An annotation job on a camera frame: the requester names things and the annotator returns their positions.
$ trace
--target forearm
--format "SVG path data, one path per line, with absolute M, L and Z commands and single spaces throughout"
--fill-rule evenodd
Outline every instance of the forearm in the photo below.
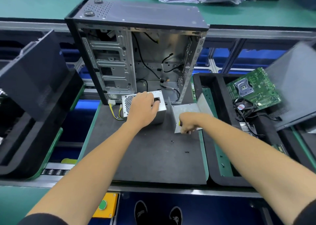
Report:
M 198 115 L 196 125 L 215 140 L 285 224 L 292 224 L 316 198 L 316 175 L 288 156 L 209 115 Z
M 107 192 L 115 171 L 139 129 L 124 123 L 86 155 L 28 213 L 50 213 L 69 225 L 89 222 Z

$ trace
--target green circuit board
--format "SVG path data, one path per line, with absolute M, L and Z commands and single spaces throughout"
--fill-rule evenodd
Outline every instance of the green circuit board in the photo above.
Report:
M 243 78 L 247 78 L 248 84 L 250 84 L 254 91 L 242 98 L 245 98 L 256 105 L 254 111 L 265 109 L 281 102 L 280 95 L 276 91 L 275 85 L 270 81 L 267 73 L 261 67 L 227 84 L 227 89 L 232 100 L 240 97 L 238 88 L 235 87 L 235 83 Z

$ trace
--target green button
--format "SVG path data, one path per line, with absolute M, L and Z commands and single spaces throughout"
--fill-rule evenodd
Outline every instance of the green button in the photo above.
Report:
M 102 200 L 100 205 L 99 205 L 99 209 L 100 210 L 104 210 L 107 206 L 107 202 L 105 200 Z

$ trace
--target hand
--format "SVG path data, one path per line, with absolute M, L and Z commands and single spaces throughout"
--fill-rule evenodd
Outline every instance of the hand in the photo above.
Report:
M 135 126 L 136 129 L 149 125 L 156 117 L 160 101 L 155 101 L 152 93 L 137 93 L 133 98 L 130 111 L 127 116 L 127 123 Z
M 200 113 L 184 112 L 179 115 L 179 120 L 182 122 L 181 133 L 191 133 L 199 126 L 196 123 L 196 118 Z

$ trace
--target motherboard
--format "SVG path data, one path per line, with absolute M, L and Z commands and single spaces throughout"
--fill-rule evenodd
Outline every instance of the motherboard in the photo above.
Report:
M 254 112 L 281 102 L 274 84 L 261 67 L 228 83 L 227 89 L 232 100 L 242 97 L 252 102 L 255 106 Z

